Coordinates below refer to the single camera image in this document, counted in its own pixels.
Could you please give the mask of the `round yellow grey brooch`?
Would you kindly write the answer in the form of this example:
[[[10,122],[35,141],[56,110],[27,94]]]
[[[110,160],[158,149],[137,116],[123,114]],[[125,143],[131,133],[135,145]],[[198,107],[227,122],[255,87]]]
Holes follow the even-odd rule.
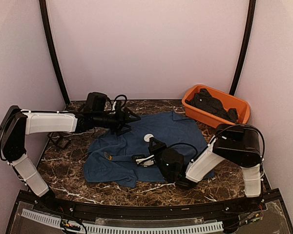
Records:
[[[104,157],[105,157],[105,159],[107,159],[107,160],[109,160],[109,161],[111,161],[112,160],[112,155],[111,154],[109,154],[109,153],[107,153],[107,152],[104,152]]]

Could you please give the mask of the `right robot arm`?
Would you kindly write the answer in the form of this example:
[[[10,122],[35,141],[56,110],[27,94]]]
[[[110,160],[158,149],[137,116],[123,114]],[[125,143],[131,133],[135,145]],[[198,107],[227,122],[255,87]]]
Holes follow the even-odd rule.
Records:
[[[168,183],[191,188],[224,160],[238,165],[242,170],[245,197],[240,199],[239,207],[249,212],[258,204],[262,193],[262,177],[265,140],[263,134],[249,124],[220,124],[215,135],[201,152],[185,163],[185,157],[178,153],[172,144],[167,146],[152,134],[144,137],[149,143],[150,156],[140,164],[144,167],[156,165]]]

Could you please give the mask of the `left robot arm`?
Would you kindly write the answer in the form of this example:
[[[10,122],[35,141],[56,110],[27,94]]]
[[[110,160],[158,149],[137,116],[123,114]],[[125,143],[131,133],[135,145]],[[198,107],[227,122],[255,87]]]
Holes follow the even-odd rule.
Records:
[[[37,197],[49,213],[59,209],[59,201],[27,156],[25,137],[37,133],[84,133],[96,127],[120,136],[131,131],[130,123],[141,118],[126,107],[125,95],[111,100],[106,94],[87,95],[81,110],[31,111],[12,105],[0,124],[0,159],[6,161],[19,179]]]

